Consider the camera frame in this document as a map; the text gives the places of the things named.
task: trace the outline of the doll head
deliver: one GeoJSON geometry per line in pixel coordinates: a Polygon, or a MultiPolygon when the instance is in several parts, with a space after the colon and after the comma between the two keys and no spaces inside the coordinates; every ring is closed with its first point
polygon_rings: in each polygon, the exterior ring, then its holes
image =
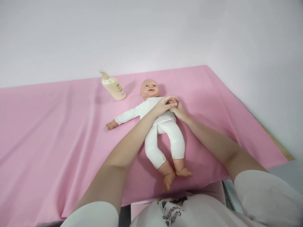
{"type": "Polygon", "coordinates": [[[140,95],[145,100],[149,97],[159,97],[160,90],[156,81],[152,79],[146,79],[141,84],[140,95]]]}

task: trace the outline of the baby doll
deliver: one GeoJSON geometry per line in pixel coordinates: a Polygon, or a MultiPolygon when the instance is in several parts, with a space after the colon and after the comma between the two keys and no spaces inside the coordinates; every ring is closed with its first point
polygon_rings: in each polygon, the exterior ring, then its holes
{"type": "MultiPolygon", "coordinates": [[[[125,123],[135,117],[143,118],[163,97],[160,96],[160,90],[156,81],[152,79],[144,80],[141,84],[140,95],[145,99],[134,109],[131,109],[118,117],[112,122],[106,124],[108,130],[112,130],[118,125],[125,123]]],[[[171,98],[169,103],[177,103],[176,99],[171,98]]],[[[145,153],[154,167],[164,176],[164,187],[168,191],[175,178],[191,177],[192,173],[184,166],[185,142],[179,127],[176,124],[175,114],[166,111],[159,116],[153,123],[145,138],[145,153]],[[164,154],[159,150],[157,145],[157,135],[167,133],[170,140],[170,149],[176,174],[174,173],[164,154]]]]}

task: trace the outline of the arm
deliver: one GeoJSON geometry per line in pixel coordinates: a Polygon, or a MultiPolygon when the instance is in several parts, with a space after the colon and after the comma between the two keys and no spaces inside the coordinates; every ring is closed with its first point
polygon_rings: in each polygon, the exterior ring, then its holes
{"type": "Polygon", "coordinates": [[[245,170],[261,170],[268,172],[244,148],[226,135],[204,125],[189,116],[182,103],[171,108],[175,115],[188,125],[201,143],[225,166],[232,181],[245,170]]]}
{"type": "Polygon", "coordinates": [[[135,107],[134,109],[131,109],[129,111],[126,111],[125,113],[119,115],[115,119],[113,119],[110,123],[107,123],[105,126],[107,130],[112,130],[115,127],[121,125],[122,123],[128,122],[131,119],[134,119],[139,116],[139,110],[140,105],[135,107]]]}
{"type": "Polygon", "coordinates": [[[95,201],[112,204],[120,214],[124,183],[143,141],[155,119],[175,104],[166,105],[171,96],[161,99],[138,124],[115,146],[90,186],[76,205],[75,210],[95,201]]]}

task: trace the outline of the doll leg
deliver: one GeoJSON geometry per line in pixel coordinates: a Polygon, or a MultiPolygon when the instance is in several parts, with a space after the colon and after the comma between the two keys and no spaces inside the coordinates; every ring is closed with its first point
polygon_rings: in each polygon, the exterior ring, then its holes
{"type": "Polygon", "coordinates": [[[152,126],[145,137],[145,153],[154,167],[164,176],[163,184],[165,190],[169,191],[176,175],[164,154],[158,148],[157,125],[152,126]]]}
{"type": "Polygon", "coordinates": [[[185,142],[180,128],[174,121],[159,124],[170,140],[170,150],[177,176],[191,177],[193,174],[184,165],[185,142]]]}

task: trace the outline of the white wall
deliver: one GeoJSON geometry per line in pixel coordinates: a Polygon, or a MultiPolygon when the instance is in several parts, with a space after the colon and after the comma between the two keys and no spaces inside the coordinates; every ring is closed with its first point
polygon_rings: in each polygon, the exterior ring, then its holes
{"type": "Polygon", "coordinates": [[[0,87],[208,64],[297,159],[271,171],[303,194],[301,0],[2,0],[0,33],[0,87]]]}
{"type": "Polygon", "coordinates": [[[4,0],[0,87],[206,64],[226,0],[4,0]]]}
{"type": "Polygon", "coordinates": [[[207,63],[297,159],[271,172],[303,194],[303,1],[230,0],[207,63]]]}

